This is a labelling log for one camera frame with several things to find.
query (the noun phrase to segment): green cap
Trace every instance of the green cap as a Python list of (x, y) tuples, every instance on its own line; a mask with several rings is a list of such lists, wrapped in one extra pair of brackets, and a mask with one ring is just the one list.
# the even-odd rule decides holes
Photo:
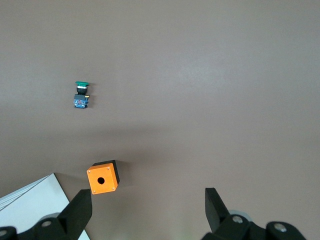
[(86, 82), (86, 81), (76, 81), (75, 83), (76, 83), (78, 86), (81, 86), (81, 87), (86, 87), (86, 86), (89, 85), (89, 83)]

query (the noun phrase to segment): screw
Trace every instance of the screw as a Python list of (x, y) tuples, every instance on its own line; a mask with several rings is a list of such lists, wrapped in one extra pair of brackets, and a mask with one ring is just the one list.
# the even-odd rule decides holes
[(281, 223), (275, 223), (273, 226), (274, 226), (274, 228), (277, 229), (279, 232), (284, 233), (284, 232), (287, 231), (286, 227), (285, 227), (283, 224), (281, 224)]
[(49, 225), (51, 225), (51, 221), (44, 221), (44, 222), (41, 224), (41, 227), (45, 228), (45, 227), (48, 227)]
[(7, 232), (8, 232), (7, 230), (1, 230), (1, 231), (0, 231), (0, 237), (6, 235)]
[(241, 217), (239, 217), (239, 216), (234, 216), (233, 218), (232, 218), (232, 220), (235, 222), (235, 223), (238, 223), (238, 224), (242, 224), (244, 221), (242, 220), (242, 218)]

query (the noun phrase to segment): gray surface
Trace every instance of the gray surface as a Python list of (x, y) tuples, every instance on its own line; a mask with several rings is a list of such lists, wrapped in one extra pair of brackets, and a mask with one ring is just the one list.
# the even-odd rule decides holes
[(0, 197), (117, 159), (93, 240), (200, 239), (205, 187), (317, 239), (319, 76), (318, 0), (2, 0)]

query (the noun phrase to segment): orange and black cube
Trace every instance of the orange and black cube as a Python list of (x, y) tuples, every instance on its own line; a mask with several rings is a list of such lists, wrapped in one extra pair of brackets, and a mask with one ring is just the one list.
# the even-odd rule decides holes
[(116, 160), (97, 162), (87, 171), (92, 194), (114, 192), (119, 184)]

